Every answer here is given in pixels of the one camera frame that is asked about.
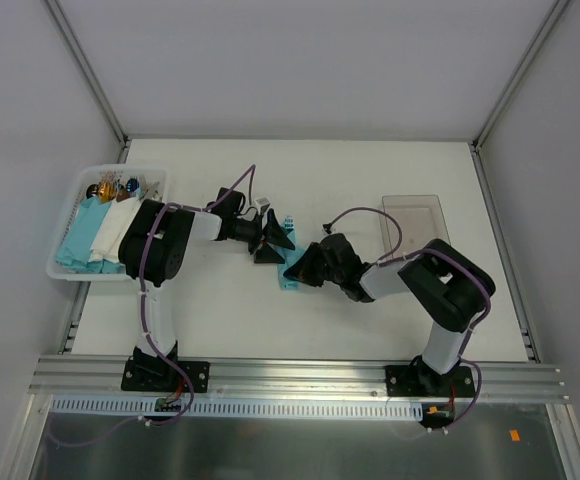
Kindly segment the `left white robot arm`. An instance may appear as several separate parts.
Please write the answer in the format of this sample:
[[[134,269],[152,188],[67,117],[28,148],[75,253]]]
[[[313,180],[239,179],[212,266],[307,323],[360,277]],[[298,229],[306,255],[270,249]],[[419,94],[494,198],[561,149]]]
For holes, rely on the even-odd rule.
[[[177,339],[163,290],[179,273],[189,241],[242,242],[256,264],[282,264],[277,250],[295,249],[268,203],[257,207],[250,220],[241,214],[244,203],[239,192],[221,195],[201,210],[146,200],[121,241],[119,260],[140,288],[141,339],[133,362],[155,389],[167,390],[179,377]]]

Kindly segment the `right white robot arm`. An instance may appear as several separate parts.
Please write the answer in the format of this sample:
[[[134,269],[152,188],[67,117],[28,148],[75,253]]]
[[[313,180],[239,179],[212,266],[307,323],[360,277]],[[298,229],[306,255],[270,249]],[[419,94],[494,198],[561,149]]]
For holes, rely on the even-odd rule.
[[[433,396],[451,387],[452,370],[475,325],[489,314],[496,292],[489,274],[439,238],[402,257],[370,263],[344,235],[332,234],[311,244],[284,277],[311,287],[331,282],[359,303],[412,294],[432,319],[417,381]]]

